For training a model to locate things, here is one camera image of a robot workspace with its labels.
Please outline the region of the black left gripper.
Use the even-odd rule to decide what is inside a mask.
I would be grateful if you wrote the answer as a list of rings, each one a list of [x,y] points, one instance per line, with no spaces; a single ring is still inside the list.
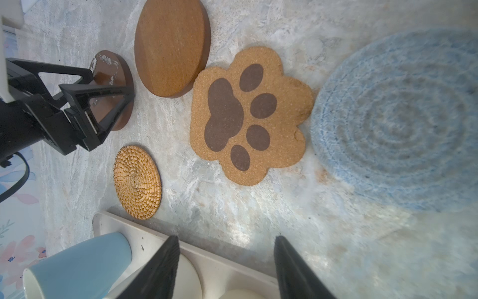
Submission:
[[[44,141],[63,155],[82,148],[92,151],[103,144],[134,100],[129,85],[92,85],[90,69],[23,59],[6,59],[8,82],[18,91],[31,93],[11,103],[1,102],[1,161],[37,142]],[[75,75],[74,84],[59,85],[52,95],[40,73]],[[59,110],[46,101],[66,101]]]

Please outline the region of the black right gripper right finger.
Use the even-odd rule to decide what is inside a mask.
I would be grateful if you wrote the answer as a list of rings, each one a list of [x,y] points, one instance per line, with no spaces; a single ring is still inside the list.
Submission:
[[[282,235],[275,239],[274,259],[282,299],[336,299]]]

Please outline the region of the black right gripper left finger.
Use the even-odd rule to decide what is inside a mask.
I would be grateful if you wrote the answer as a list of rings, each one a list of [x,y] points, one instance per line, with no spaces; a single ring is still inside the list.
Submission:
[[[180,258],[179,238],[166,239],[118,299],[171,299]]]

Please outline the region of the dark wooden coaster white marks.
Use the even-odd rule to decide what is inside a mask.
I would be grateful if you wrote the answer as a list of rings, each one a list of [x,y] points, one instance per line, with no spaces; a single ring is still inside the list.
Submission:
[[[95,121],[103,130],[119,131],[130,120],[135,93],[124,94],[119,88],[134,90],[133,76],[124,58],[114,52],[98,52],[90,64],[93,80],[90,85],[101,86],[102,93],[89,99]]]

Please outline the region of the rattan woven round coaster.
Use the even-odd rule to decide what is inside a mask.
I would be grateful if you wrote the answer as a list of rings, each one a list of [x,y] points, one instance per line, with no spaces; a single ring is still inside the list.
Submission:
[[[116,155],[113,179],[124,210],[139,220],[152,218],[162,199],[162,183],[152,157],[141,147],[122,147]]]

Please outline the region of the plain brown wooden coaster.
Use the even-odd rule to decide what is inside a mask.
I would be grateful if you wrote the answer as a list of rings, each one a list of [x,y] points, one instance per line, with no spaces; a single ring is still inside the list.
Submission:
[[[148,0],[134,37],[139,78],[156,96],[183,96],[205,69],[210,43],[209,17],[201,1]]]

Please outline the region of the cork paw print coaster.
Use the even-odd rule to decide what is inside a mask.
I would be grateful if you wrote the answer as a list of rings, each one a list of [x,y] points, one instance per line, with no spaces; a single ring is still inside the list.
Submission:
[[[250,47],[227,69],[209,67],[196,78],[190,145],[200,158],[219,162],[230,181],[253,186],[269,169],[302,158],[299,126],[313,106],[311,88],[285,76],[274,50]]]

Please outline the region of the blue woven round coaster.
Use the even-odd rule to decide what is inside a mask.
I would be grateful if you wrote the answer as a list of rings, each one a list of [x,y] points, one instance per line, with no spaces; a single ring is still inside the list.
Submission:
[[[316,98],[311,142],[363,198],[436,212],[475,203],[477,32],[401,32],[352,54]]]

